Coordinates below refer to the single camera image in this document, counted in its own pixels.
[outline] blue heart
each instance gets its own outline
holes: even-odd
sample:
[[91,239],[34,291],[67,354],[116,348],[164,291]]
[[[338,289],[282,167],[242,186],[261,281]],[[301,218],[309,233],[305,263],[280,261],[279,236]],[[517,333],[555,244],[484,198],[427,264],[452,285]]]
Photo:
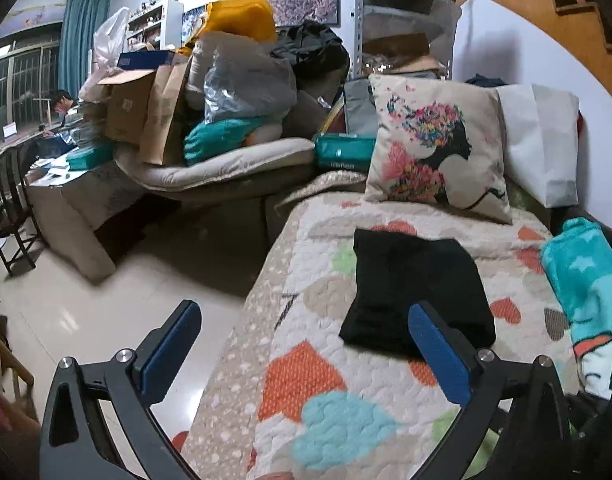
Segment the blue heart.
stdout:
[[306,433],[292,443],[295,462],[325,470],[369,454],[395,433],[397,423],[373,402],[347,392],[310,398],[302,408]]

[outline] floral woman silhouette print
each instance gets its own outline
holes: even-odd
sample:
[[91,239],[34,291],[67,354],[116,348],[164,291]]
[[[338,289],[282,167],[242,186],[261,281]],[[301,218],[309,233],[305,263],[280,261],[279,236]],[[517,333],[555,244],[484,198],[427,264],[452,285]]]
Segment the floral woman silhouette print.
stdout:
[[[401,142],[394,142],[388,160],[382,167],[382,179],[395,180],[388,189],[390,200],[432,200],[450,205],[446,195],[446,179],[439,165],[448,156],[457,155],[468,160],[472,147],[466,137],[464,118],[457,105],[433,102],[412,110],[404,100],[393,94],[387,103],[388,116],[426,148],[435,151],[425,158],[411,157]],[[503,199],[505,192],[487,187],[471,205],[476,207],[491,193]]]

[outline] window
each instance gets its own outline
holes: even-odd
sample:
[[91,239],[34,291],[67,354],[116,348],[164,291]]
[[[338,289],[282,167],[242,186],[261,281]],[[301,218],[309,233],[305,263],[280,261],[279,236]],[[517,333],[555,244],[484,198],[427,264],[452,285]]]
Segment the window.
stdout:
[[5,46],[0,46],[0,57],[8,54],[12,46],[13,46],[12,43],[9,43],[8,45],[5,45]]
[[18,132],[48,122],[46,99],[57,90],[58,40],[59,30],[39,29],[0,48],[0,140],[13,121]]

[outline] black bag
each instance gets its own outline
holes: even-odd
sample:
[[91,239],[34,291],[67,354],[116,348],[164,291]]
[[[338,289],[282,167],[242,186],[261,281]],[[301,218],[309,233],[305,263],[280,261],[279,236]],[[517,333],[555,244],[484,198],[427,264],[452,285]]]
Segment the black bag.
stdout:
[[318,79],[339,69],[348,72],[350,66],[340,37],[326,25],[311,20],[282,30],[271,56],[287,59],[295,77],[302,80]]

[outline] blue gripper pad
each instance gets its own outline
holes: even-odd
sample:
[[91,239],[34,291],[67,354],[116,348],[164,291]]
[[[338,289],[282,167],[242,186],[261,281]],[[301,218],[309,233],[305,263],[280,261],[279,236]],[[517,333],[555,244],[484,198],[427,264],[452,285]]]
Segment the blue gripper pad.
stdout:
[[408,331],[435,375],[446,399],[462,408],[470,401],[468,368],[420,304],[408,311]]
[[164,399],[201,327],[201,310],[198,304],[189,302],[142,368],[141,393],[147,406]]

